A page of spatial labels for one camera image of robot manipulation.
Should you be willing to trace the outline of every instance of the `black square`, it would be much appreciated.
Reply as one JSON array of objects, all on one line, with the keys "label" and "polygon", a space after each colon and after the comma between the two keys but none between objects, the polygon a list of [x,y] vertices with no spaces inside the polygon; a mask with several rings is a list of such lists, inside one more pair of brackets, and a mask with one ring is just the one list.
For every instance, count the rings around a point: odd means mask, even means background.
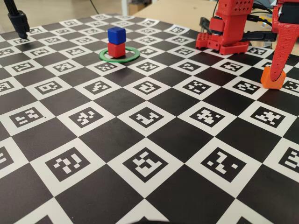
[{"label": "black square", "polygon": [[191,62],[186,62],[178,66],[179,68],[185,69],[186,71],[195,71],[196,69],[201,68],[201,66],[193,64]]},{"label": "black square", "polygon": [[238,82],[233,86],[233,88],[249,94],[254,94],[256,91],[260,89],[259,86],[253,85],[252,83],[247,83],[245,81]]},{"label": "black square", "polygon": [[235,75],[232,75],[230,73],[212,67],[203,70],[202,72],[196,74],[195,76],[219,86],[223,86],[235,78]]},{"label": "black square", "polygon": [[0,96],[0,114],[35,102],[36,99],[25,88]]},{"label": "black square", "polygon": [[209,127],[214,127],[214,125],[221,121],[224,118],[224,116],[219,113],[216,113],[215,111],[202,107],[200,110],[192,114],[190,118],[193,118],[196,121],[208,125]]},{"label": "black square", "polygon": [[260,162],[267,158],[281,139],[241,118],[233,120],[216,137]]},{"label": "black square", "polygon": [[80,136],[80,139],[105,162],[109,162],[143,138],[143,135],[118,118]]},{"label": "black square", "polygon": [[123,68],[115,72],[112,72],[108,75],[105,75],[105,78],[109,79],[110,81],[122,87],[131,84],[144,77],[145,77],[144,75],[129,68]]},{"label": "black square", "polygon": [[277,224],[297,223],[299,184],[261,165],[238,196],[238,200]]},{"label": "black square", "polygon": [[36,121],[42,117],[43,115],[35,107],[31,107],[27,110],[9,116],[16,127],[30,124],[31,122]]},{"label": "black square", "polygon": [[173,55],[173,54],[170,54],[168,52],[165,52],[165,53],[159,54],[157,56],[154,56],[151,59],[156,61],[156,62],[165,64],[167,66],[175,64],[175,63],[183,60],[183,58],[181,58],[179,56],[176,56],[176,55]]},{"label": "black square", "polygon": [[210,88],[210,86],[207,84],[201,83],[197,80],[193,80],[190,83],[184,85],[183,88],[200,95],[204,91],[208,90]]},{"label": "black square", "polygon": [[95,111],[93,108],[88,107],[84,110],[79,111],[78,113],[69,116],[69,118],[80,128],[83,128],[103,118],[103,116],[99,114],[97,111]]},{"label": "black square", "polygon": [[148,107],[145,107],[129,117],[133,121],[147,128],[156,123],[157,121],[161,120],[164,116]]},{"label": "black square", "polygon": [[2,223],[15,223],[52,198],[30,164],[0,179]]},{"label": "black square", "polygon": [[84,89],[88,90],[93,95],[96,95],[100,92],[111,89],[111,86],[106,84],[103,81],[97,81],[97,82],[94,82],[94,83],[89,84],[87,86],[84,86]]},{"label": "black square", "polygon": [[299,104],[294,103],[298,101],[298,97],[290,93],[278,90],[268,90],[258,99],[258,101],[295,116],[299,115]]},{"label": "black square", "polygon": [[148,95],[148,94],[160,89],[161,87],[150,82],[150,81],[144,81],[143,83],[140,83],[140,84],[134,86],[133,88]]},{"label": "black square", "polygon": [[55,114],[55,116],[58,116],[89,101],[90,99],[82,93],[75,89],[69,89],[43,99],[40,102]]},{"label": "black square", "polygon": [[57,118],[13,136],[14,141],[29,161],[62,146],[74,138],[76,136]]},{"label": "black square", "polygon": [[168,86],[175,86],[186,78],[189,78],[190,75],[179,70],[167,67],[155,72],[154,74],[150,75],[150,77]]},{"label": "black square", "polygon": [[200,52],[199,54],[196,54],[196,55],[190,57],[189,59],[194,60],[199,63],[209,65],[209,66],[216,64],[217,62],[223,60],[222,57],[207,54],[205,52]]},{"label": "black square", "polygon": [[74,224],[115,224],[143,198],[105,165],[56,199]]},{"label": "black square", "polygon": [[250,117],[275,128],[278,127],[285,118],[284,115],[262,106],[260,106]]},{"label": "black square", "polygon": [[60,182],[90,164],[74,147],[45,163]]},{"label": "black square", "polygon": [[211,152],[201,164],[228,182],[232,182],[246,165],[245,162],[225,152],[219,147]]},{"label": "black square", "polygon": [[98,77],[99,75],[97,73],[91,71],[88,68],[77,69],[59,76],[60,79],[64,80],[71,86],[80,85]]},{"label": "black square", "polygon": [[230,60],[236,61],[236,62],[241,62],[243,64],[248,64],[248,65],[255,65],[259,61],[262,60],[262,58],[253,56],[253,55],[248,55],[248,54],[234,54],[231,57],[229,57]]},{"label": "black square", "polygon": [[182,162],[186,162],[213,137],[203,130],[175,118],[148,138]]},{"label": "black square", "polygon": [[168,89],[165,92],[160,93],[158,96],[150,99],[149,102],[175,116],[178,116],[198,103],[199,100],[178,90]]},{"label": "black square", "polygon": [[146,199],[169,221],[182,224],[216,223],[234,200],[186,165]]},{"label": "black square", "polygon": [[225,62],[224,64],[220,65],[220,67],[225,68],[230,71],[235,71],[235,72],[237,72],[238,70],[243,68],[243,66],[232,63],[232,62]]},{"label": "black square", "polygon": [[299,173],[298,159],[299,152],[289,147],[278,163]]},{"label": "black square", "polygon": [[236,116],[240,115],[254,100],[220,88],[204,99],[205,102],[216,106]]},{"label": "black square", "polygon": [[118,116],[144,102],[144,99],[128,90],[119,89],[94,100],[94,102]]},{"label": "black square", "polygon": [[12,164],[13,162],[13,159],[11,158],[5,147],[0,147],[0,170]]},{"label": "black square", "polygon": [[263,70],[251,67],[250,69],[242,73],[240,76],[255,81],[257,83],[261,83],[262,74]]},{"label": "black square", "polygon": [[167,164],[166,161],[146,147],[123,162],[125,167],[145,183],[159,173]]}]

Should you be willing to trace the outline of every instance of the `wire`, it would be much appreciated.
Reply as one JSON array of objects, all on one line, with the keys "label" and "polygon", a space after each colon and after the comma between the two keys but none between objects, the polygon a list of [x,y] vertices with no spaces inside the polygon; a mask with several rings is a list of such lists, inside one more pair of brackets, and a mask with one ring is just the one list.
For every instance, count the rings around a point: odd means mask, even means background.
[{"label": "wire", "polygon": [[215,15],[215,11],[216,11],[216,8],[217,8],[217,5],[218,5],[218,2],[219,2],[219,0],[217,0],[217,3],[216,3],[216,5],[215,5],[215,8],[214,8],[214,11],[213,11],[213,16],[212,16],[212,17],[214,17],[214,15]]},{"label": "wire", "polygon": [[96,11],[96,13],[99,14],[97,8],[96,8],[96,7],[94,6],[94,4],[93,4],[93,0],[90,0],[90,3],[92,4],[92,6],[93,6],[94,10]]}]

